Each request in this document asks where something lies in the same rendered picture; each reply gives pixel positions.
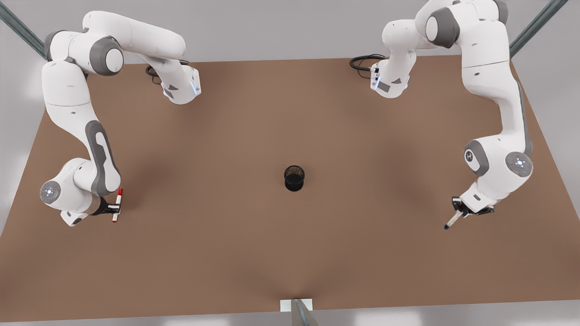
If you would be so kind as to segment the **red and white marker pen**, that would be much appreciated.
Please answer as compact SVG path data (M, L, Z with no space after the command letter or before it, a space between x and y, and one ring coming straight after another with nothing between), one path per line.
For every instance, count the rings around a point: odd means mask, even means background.
M121 211L121 199L122 199L122 193L123 193L123 189L120 187L118 189L118 193L117 193L117 197L116 197L116 202L115 202L115 207L114 207L114 214L112 217L112 222L116 223L118 220L118 215L120 214Z

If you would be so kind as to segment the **silver frame post with foot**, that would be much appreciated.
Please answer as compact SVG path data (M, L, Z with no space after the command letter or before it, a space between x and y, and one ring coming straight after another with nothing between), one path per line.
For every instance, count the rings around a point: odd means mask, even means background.
M319 326L312 314L313 299L285 299L280 301L280 312L291 313L291 326Z

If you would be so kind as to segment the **blue and white marker pen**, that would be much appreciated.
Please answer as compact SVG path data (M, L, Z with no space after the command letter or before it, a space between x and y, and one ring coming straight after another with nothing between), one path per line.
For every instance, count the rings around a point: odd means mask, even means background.
M455 215L444 225L444 229L448 230L460 217L463 216L464 214L461 211L456 211Z

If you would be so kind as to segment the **black mesh pen cup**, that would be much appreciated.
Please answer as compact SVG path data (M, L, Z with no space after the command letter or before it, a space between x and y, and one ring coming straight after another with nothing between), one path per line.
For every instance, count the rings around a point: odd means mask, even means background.
M291 165L284 171L285 187L292 192L302 189L304 179L305 173L298 165Z

